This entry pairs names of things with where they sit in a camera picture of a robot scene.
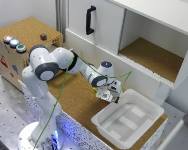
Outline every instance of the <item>white plastic bin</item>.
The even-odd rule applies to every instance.
[[[116,147],[129,149],[163,113],[163,108],[129,89],[118,104],[109,104],[91,120]]]

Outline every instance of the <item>brown box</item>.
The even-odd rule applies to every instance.
[[[47,35],[47,40],[40,39],[41,34]],[[10,45],[4,44],[4,36],[11,35],[18,39],[20,44],[26,46],[25,53],[17,53],[16,49],[10,48]],[[9,82],[22,91],[18,79],[22,80],[22,70],[28,65],[29,50],[37,44],[43,44],[47,48],[62,47],[63,35],[42,23],[41,21],[30,17],[14,24],[0,29],[0,73]]]

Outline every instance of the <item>cabinet handle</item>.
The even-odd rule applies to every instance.
[[[89,8],[87,10],[87,13],[86,13],[86,34],[87,35],[94,32],[94,30],[91,29],[91,12],[94,11],[94,10],[96,10],[96,7],[91,6],[91,8]]]

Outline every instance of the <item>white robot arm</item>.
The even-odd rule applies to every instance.
[[[30,64],[22,71],[22,77],[26,87],[29,89],[33,97],[36,97],[35,100],[43,112],[40,116],[38,126],[32,132],[31,137],[29,137],[32,146],[35,145],[39,135],[47,124],[56,103],[56,99],[49,92],[46,81],[52,79],[60,69],[66,71],[70,60],[73,57],[74,59],[68,68],[68,73],[75,74],[80,71],[88,82],[97,89],[96,96],[101,99],[111,102],[114,100],[114,97],[119,97],[121,83],[114,78],[110,78],[110,76],[114,76],[111,63],[102,62],[98,69],[92,65],[93,69],[97,70],[100,74],[105,75],[102,76],[84,63],[76,53],[65,48],[59,47],[49,53],[47,48],[43,45],[32,47],[29,53]],[[57,131],[55,117],[61,113],[61,110],[61,105],[58,104],[48,127],[43,132],[37,143],[37,149],[45,149],[45,146],[42,144],[47,141],[47,143],[49,143],[49,139],[54,138],[53,135],[55,135],[55,132]],[[53,145],[53,149],[59,149],[59,146],[57,145]]]

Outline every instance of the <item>cork shelf surface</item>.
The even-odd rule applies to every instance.
[[[47,40],[40,39],[41,34],[47,35]],[[20,44],[24,44],[27,51],[32,46],[37,44],[44,44],[60,35],[60,32],[42,23],[34,17],[29,17],[18,21],[6,27],[0,28],[0,41],[4,42],[4,36],[11,35],[14,39],[18,39]]]
[[[64,75],[64,73],[61,73],[48,81],[49,91],[55,98],[58,97],[61,90]],[[114,150],[118,150],[118,148],[101,136],[96,126],[91,122],[91,118],[106,107],[108,103],[96,98],[92,86],[80,73],[67,75],[65,87],[59,102],[66,113]],[[167,115],[162,115],[129,150],[139,150],[166,119]]]
[[[172,82],[175,82],[184,60],[143,38],[138,38],[119,53]]]

